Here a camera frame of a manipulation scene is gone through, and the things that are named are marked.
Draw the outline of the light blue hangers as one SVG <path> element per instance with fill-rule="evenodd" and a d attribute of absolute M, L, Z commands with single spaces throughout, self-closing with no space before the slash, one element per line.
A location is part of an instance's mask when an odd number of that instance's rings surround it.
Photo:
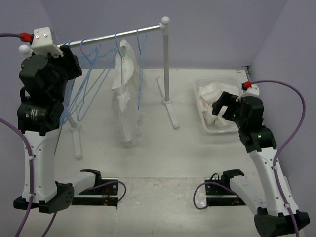
<path fill-rule="evenodd" d="M 66 105 L 64 106 L 59 120 L 60 125 L 64 125 L 72 115 L 75 116 L 77 121 L 83 120 L 115 62 L 117 50 L 114 47 L 102 54 L 101 45 L 98 44 L 92 48 L 88 54 L 84 53 L 82 47 L 83 43 L 87 40 L 88 38 L 83 38 L 79 42 L 79 50 L 81 52 L 79 65 L 81 67 L 88 66 L 88 71 L 83 75 L 83 79 L 76 78 L 70 81 L 70 89 L 66 92 L 65 97 Z M 109 55 L 111 56 L 109 63 L 105 69 L 102 70 L 97 79 L 92 81 L 92 70 L 100 60 Z"/>

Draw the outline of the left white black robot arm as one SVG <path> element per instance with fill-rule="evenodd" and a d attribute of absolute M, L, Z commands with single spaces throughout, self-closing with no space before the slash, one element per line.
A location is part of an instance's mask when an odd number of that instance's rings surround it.
<path fill-rule="evenodd" d="M 63 45 L 60 50 L 57 57 L 32 53 L 21 64 L 19 78 L 24 86 L 17 117 L 18 132 L 26 139 L 26 171 L 22 195 L 13 202 L 16 209 L 56 213 L 67 209 L 75 195 L 84 191 L 97 194 L 103 187 L 100 171 L 92 169 L 83 169 L 64 183 L 55 180 L 55 148 L 66 85 L 82 74 L 70 48 Z"/>

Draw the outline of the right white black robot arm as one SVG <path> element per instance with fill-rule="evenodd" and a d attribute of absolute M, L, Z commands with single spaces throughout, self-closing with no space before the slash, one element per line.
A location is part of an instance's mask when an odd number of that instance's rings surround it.
<path fill-rule="evenodd" d="M 253 160 L 260 177 L 264 195 L 261 196 L 238 170 L 223 173 L 221 190 L 236 193 L 254 215 L 257 232 L 262 237 L 298 234 L 310 223 L 308 213 L 300 211 L 286 183 L 277 155 L 277 144 L 272 131 L 263 125 L 264 105 L 254 96 L 238 98 L 223 92 L 213 103 L 214 115 L 222 107 L 222 117 L 238 127 L 239 138 Z"/>

